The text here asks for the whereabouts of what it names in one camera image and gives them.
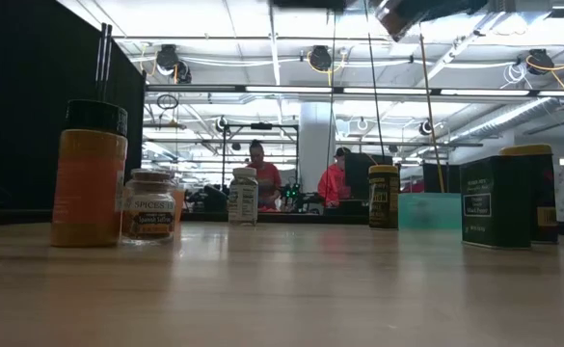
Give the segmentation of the small glass saffron jar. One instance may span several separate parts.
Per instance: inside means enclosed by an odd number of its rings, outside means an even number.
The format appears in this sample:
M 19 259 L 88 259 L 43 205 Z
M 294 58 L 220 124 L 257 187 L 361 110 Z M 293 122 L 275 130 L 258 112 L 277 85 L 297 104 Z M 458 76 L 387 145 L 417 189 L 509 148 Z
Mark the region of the small glass saffron jar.
M 374 14 L 389 36 L 396 42 L 425 16 L 422 0 L 382 0 Z
M 121 214 L 123 244 L 163 244 L 174 237 L 175 185 L 165 171 L 136 169 L 125 183 Z

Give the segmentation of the yellow-lid black spice can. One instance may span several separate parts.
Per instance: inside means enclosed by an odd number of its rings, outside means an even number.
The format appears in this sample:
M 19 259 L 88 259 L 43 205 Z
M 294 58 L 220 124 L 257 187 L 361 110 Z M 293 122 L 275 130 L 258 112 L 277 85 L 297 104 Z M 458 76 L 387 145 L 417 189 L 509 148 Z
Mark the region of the yellow-lid black spice can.
M 531 242 L 557 244 L 558 222 L 551 146 L 535 144 L 505 147 L 498 154 L 514 157 L 529 184 Z
M 368 170 L 368 223 L 372 228 L 398 229 L 400 178 L 398 169 L 374 165 Z

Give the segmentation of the dark green pepper tin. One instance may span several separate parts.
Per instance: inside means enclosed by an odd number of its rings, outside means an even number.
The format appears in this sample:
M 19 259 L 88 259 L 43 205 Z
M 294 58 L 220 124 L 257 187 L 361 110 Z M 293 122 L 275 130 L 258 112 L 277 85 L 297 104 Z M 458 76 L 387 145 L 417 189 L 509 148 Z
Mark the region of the dark green pepper tin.
M 531 247 L 530 183 L 522 157 L 491 156 L 460 167 L 462 241 L 492 248 Z

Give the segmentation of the white-lid spice jar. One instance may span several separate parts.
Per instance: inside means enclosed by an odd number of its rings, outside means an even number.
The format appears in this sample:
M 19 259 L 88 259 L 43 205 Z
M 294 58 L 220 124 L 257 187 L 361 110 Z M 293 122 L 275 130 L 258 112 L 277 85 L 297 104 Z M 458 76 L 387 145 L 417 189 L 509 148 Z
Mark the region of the white-lid spice jar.
M 228 221 L 236 225 L 254 226 L 258 214 L 256 169 L 236 168 L 232 175 L 228 194 Z

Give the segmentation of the black-lid orange spice jar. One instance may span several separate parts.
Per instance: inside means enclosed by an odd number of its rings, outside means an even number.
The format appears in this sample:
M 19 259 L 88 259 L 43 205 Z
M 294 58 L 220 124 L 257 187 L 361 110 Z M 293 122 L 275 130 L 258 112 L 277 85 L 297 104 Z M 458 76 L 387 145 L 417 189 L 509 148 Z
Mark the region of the black-lid orange spice jar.
M 50 242 L 53 247 L 113 247 L 120 238 L 127 113 L 74 99 L 60 136 Z

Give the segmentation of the black background partition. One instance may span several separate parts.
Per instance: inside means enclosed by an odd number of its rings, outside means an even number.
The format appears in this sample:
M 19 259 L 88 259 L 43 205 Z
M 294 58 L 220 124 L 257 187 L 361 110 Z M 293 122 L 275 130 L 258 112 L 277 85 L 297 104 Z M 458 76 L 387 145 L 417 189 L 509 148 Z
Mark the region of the black background partition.
M 428 164 L 422 165 L 425 193 L 459 193 L 460 167 L 457 165 Z

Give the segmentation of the long LED light bar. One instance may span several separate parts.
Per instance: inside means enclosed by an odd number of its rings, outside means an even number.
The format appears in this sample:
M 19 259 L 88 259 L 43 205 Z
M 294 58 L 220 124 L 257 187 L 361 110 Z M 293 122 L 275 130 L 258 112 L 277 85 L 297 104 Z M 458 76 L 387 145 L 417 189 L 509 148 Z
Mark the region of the long LED light bar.
M 502 97 L 564 97 L 564 90 L 505 90 L 505 89 L 424 89 L 424 88 L 368 88 L 368 87 L 306 87 L 306 86 L 249 86 L 249 85 L 147 85 L 147 92 L 177 93 L 308 93 L 308 94 L 381 94 L 436 96 L 502 96 Z

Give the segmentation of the black monitor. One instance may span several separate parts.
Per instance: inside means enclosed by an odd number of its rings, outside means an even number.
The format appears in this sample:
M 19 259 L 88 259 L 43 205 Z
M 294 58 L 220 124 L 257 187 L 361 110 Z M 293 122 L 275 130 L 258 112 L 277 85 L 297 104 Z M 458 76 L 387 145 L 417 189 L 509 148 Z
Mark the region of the black monitor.
M 369 168 L 375 165 L 392 165 L 391 156 L 350 152 L 345 155 L 345 184 L 350 196 L 340 200 L 344 215 L 367 216 L 369 199 Z

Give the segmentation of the teal plastic bin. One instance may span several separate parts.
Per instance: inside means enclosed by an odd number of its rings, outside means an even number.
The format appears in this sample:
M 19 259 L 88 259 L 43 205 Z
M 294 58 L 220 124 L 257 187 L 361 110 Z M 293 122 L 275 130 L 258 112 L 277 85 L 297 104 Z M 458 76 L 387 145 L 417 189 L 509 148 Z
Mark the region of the teal plastic bin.
M 398 227 L 414 230 L 462 228 L 459 193 L 404 193 L 399 196 Z

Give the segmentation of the person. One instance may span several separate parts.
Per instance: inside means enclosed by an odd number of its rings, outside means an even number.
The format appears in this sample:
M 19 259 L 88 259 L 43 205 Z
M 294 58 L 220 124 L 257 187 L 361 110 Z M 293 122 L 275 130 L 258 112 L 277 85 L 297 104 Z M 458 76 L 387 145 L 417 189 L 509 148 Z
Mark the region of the person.
M 339 147 L 334 156 L 335 162 L 322 173 L 317 193 L 324 199 L 325 207 L 339 207 L 341 200 L 348 200 L 351 189 L 345 182 L 345 159 L 350 153 L 347 147 Z
M 252 140 L 250 147 L 249 168 L 256 170 L 258 181 L 258 209 L 262 211 L 276 210 L 276 201 L 281 196 L 281 175 L 278 168 L 264 160 L 264 149 L 261 141 Z

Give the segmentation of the black curtain partition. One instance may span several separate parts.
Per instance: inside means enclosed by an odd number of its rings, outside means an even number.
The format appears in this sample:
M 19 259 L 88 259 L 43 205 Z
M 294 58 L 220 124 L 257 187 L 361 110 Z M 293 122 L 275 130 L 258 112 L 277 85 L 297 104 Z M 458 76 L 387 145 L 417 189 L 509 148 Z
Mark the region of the black curtain partition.
M 101 27 L 59 0 L 0 0 L 0 209 L 49 210 L 67 104 L 96 96 Z

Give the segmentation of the silver ventilation duct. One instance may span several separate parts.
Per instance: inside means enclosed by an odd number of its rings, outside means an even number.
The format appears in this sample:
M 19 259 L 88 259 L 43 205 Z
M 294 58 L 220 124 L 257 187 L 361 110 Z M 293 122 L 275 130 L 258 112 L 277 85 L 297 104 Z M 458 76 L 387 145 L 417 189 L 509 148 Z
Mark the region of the silver ventilation duct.
M 502 106 L 451 133 L 450 143 L 482 139 L 554 112 L 563 105 L 564 90 L 540 91 L 520 104 Z

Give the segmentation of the black aluminium table frame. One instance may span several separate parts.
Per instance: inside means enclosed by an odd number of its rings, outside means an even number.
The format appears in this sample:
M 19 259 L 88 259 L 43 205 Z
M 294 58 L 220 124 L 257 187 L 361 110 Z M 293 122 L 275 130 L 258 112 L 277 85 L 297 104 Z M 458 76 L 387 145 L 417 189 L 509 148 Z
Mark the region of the black aluminium table frame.
M 53 212 L 45 209 L 0 209 L 0 226 L 17 224 L 50 223 Z M 175 215 L 181 222 L 225 223 L 227 213 L 182 212 Z M 322 216 L 314 214 L 264 213 L 258 217 L 260 223 L 274 224 L 334 224 L 367 225 L 365 216 Z M 559 234 L 564 236 L 564 222 L 559 223 Z

